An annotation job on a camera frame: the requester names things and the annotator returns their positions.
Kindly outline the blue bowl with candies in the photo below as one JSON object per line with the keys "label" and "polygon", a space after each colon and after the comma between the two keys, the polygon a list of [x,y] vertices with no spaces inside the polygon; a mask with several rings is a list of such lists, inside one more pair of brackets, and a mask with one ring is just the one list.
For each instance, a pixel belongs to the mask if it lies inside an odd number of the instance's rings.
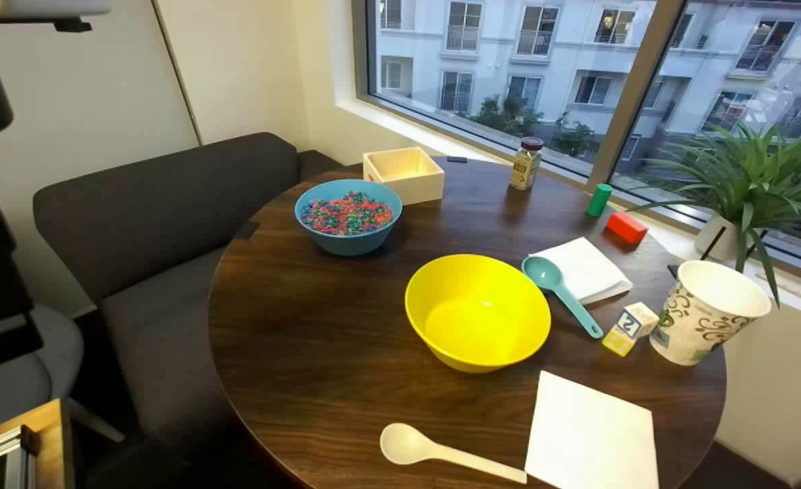
{"label": "blue bowl with candies", "polygon": [[305,190],[294,218],[324,252],[355,258],[387,244],[403,199],[380,183],[332,179]]}

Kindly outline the red rectangular block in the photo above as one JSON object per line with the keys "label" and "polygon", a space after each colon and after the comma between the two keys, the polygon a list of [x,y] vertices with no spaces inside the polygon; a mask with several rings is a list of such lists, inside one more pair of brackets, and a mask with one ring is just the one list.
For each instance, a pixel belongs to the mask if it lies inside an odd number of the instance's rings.
{"label": "red rectangular block", "polygon": [[635,250],[646,239],[646,225],[627,213],[611,213],[605,220],[605,235],[623,247]]}

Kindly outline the yellow plastic bowl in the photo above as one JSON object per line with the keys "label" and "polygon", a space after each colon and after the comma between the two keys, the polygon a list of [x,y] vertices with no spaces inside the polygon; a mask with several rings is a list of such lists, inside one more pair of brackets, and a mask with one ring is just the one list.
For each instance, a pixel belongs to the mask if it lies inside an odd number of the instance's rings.
{"label": "yellow plastic bowl", "polygon": [[475,252],[440,255],[404,286],[404,316],[438,362],[494,372],[535,357],[551,335],[551,307],[517,267]]}

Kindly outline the teal plastic scoop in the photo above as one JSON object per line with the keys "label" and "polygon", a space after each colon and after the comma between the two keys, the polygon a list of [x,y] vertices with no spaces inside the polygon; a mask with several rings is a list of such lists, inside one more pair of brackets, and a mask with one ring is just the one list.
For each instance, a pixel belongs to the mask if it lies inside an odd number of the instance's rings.
{"label": "teal plastic scoop", "polygon": [[592,317],[592,312],[568,292],[564,278],[559,267],[548,258],[529,255],[522,262],[522,271],[544,292],[551,292],[564,311],[578,320],[578,326],[592,336],[600,341],[602,330]]}

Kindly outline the green cylinder block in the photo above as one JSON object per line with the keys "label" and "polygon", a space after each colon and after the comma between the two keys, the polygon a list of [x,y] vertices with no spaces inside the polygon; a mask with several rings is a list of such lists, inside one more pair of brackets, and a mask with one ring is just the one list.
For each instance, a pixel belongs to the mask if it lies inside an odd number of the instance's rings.
{"label": "green cylinder block", "polygon": [[592,190],[590,203],[587,203],[587,218],[600,218],[600,216],[605,213],[605,206],[608,206],[611,194],[613,194],[611,186],[605,186],[605,183],[597,186],[597,188]]}

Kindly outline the cream wooden box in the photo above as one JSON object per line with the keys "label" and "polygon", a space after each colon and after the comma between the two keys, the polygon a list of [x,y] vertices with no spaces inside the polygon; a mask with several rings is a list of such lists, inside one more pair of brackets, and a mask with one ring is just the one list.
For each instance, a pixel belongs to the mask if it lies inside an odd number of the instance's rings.
{"label": "cream wooden box", "polygon": [[365,178],[389,186],[404,206],[440,202],[446,188],[446,172],[422,146],[366,152]]}

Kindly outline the small yellow spice jar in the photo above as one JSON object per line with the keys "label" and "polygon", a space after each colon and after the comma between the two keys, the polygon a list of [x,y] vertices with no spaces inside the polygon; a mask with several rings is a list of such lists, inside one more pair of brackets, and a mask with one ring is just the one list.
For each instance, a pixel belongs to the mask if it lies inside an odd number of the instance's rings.
{"label": "small yellow spice jar", "polygon": [[541,140],[524,140],[510,168],[510,186],[517,190],[529,190],[537,178],[537,152],[544,149]]}

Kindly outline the yellow toy block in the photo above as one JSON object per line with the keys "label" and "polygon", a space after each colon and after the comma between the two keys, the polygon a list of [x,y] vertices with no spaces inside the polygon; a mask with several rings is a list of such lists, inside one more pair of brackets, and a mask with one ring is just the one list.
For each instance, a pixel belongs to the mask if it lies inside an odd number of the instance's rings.
{"label": "yellow toy block", "polygon": [[613,326],[602,336],[602,346],[616,357],[627,357],[638,341],[651,335],[657,324],[659,316],[651,307],[632,303],[616,316]]}

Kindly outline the dark grey sofa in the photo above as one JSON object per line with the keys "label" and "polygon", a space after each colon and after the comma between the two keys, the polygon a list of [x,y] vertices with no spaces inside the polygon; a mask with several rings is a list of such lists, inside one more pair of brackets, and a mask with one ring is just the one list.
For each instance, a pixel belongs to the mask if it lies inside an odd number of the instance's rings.
{"label": "dark grey sofa", "polygon": [[236,419],[210,350],[210,288],[252,216],[338,164],[275,133],[54,183],[38,235],[104,317],[153,456],[119,489],[297,489]]}

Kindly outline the flat white paper napkin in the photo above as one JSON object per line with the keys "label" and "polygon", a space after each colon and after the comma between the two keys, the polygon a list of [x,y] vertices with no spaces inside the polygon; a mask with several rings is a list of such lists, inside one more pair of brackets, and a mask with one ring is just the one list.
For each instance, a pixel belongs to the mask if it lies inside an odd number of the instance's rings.
{"label": "flat white paper napkin", "polygon": [[541,372],[524,471],[555,489],[659,489],[655,415]]}

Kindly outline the wooden side shelf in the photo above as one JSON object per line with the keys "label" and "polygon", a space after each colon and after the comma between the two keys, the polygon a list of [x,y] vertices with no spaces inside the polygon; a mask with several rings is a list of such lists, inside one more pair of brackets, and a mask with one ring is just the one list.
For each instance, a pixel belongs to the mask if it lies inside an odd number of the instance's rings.
{"label": "wooden side shelf", "polygon": [[0,489],[77,489],[72,414],[62,399],[0,422]]}

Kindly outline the folded white napkin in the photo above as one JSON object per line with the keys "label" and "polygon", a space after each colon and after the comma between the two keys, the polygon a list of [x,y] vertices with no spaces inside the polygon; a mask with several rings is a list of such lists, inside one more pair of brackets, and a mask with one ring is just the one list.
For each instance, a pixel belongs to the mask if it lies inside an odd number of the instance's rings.
{"label": "folded white napkin", "polygon": [[559,267],[564,288],[583,305],[613,298],[632,288],[632,279],[587,237],[537,250]]}

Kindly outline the green potted plant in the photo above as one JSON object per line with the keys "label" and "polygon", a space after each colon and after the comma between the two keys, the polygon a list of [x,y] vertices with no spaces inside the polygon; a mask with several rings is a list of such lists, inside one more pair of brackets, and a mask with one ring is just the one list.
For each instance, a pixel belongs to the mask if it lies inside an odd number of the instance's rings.
{"label": "green potted plant", "polygon": [[737,270],[756,258],[779,297],[765,235],[801,225],[801,137],[715,127],[666,144],[649,168],[649,183],[668,194],[666,206],[702,206],[731,224]]}

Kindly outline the patterned paper cup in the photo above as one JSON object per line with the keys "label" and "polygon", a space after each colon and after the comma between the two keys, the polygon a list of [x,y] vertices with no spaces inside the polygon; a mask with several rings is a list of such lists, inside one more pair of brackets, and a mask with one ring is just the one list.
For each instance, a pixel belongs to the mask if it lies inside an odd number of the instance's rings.
{"label": "patterned paper cup", "polygon": [[685,262],[649,343],[672,365],[696,366],[771,311],[752,278],[711,262]]}

